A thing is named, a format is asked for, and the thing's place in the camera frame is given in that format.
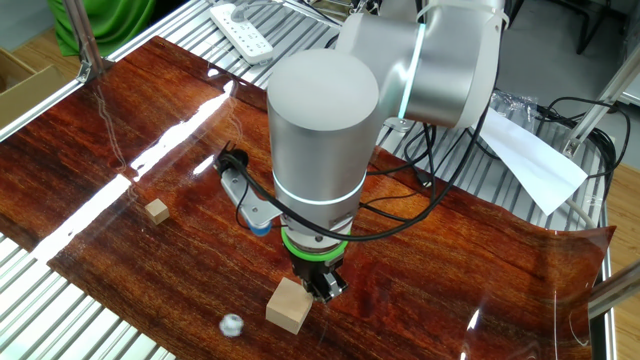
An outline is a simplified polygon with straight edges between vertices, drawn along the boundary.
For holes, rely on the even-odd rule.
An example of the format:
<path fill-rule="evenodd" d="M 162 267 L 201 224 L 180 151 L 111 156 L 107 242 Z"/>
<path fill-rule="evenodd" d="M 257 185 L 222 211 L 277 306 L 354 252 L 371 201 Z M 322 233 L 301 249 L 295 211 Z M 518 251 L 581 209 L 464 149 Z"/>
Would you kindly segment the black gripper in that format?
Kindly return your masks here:
<path fill-rule="evenodd" d="M 343 265 L 343 254 L 328 260 L 307 260 L 291 253 L 290 259 L 294 274 L 314 300 L 328 303 L 348 288 L 348 284 L 337 272 Z"/>

